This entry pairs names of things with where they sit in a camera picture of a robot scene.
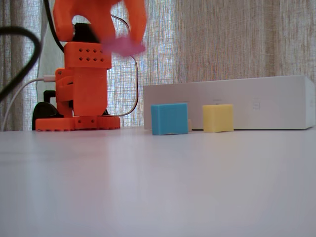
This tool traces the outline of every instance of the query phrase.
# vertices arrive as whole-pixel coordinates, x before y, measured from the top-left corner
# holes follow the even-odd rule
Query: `yellow cube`
[[[204,105],[203,130],[204,132],[233,131],[233,105]]]

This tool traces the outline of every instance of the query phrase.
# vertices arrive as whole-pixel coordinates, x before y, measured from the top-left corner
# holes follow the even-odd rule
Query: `white table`
[[[316,130],[0,133],[0,237],[315,237]]]

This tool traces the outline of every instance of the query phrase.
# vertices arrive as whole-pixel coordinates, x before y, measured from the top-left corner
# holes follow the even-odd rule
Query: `pink object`
[[[123,57],[135,55],[144,52],[145,46],[142,44],[135,44],[130,37],[120,37],[102,44],[104,52],[118,53]]]

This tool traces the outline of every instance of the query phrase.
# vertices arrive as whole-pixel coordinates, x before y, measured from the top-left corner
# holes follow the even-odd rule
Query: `sheer curtain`
[[[0,27],[22,26],[40,38],[41,5],[41,0],[1,0]],[[10,82],[27,64],[33,53],[33,48],[33,43],[28,38],[20,36],[0,37],[0,88]],[[24,81],[36,78],[37,73],[38,64],[36,63]],[[0,124],[12,97],[13,93],[0,103]],[[7,130],[30,129],[32,112],[36,102],[36,85],[31,84],[22,91],[14,102],[8,117]]]
[[[136,58],[140,101],[132,114],[122,118],[122,126],[143,125],[143,86],[148,84],[292,74],[305,74],[315,80],[316,0],[147,0],[146,4],[147,51]],[[0,3],[2,25],[25,26],[42,36],[39,76],[54,74],[63,67],[63,54],[51,36],[41,5],[41,0]],[[127,20],[121,3],[112,9],[112,14]],[[115,19],[113,22],[117,34],[126,32],[122,23]],[[0,40],[3,85],[26,62],[32,45],[18,37]],[[34,67],[27,79],[36,76]],[[46,89],[54,89],[54,84],[37,84],[39,101]],[[134,99],[133,61],[113,55],[112,69],[108,71],[108,110],[111,114],[126,112]],[[0,105],[1,119],[9,100]],[[33,84],[16,101],[9,130],[31,128],[35,102]]]

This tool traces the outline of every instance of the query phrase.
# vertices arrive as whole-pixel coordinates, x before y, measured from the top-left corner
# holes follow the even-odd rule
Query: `orange 3d-printed part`
[[[56,0],[54,20],[56,33],[60,41],[71,41],[74,35],[72,19],[76,15],[84,16],[100,42],[115,37],[115,28],[111,19],[111,7],[120,0]],[[124,0],[131,24],[130,36],[140,44],[147,23],[145,0]]]
[[[107,73],[111,55],[102,52],[100,43],[72,42],[72,18],[81,15],[90,21],[99,42],[115,38],[111,7],[119,0],[56,0],[56,33],[65,45],[65,68],[56,70],[57,111],[63,118],[39,118],[38,131],[117,129],[119,117],[103,116],[107,107]],[[130,37],[140,44],[146,27],[145,0],[124,0],[131,24]]]

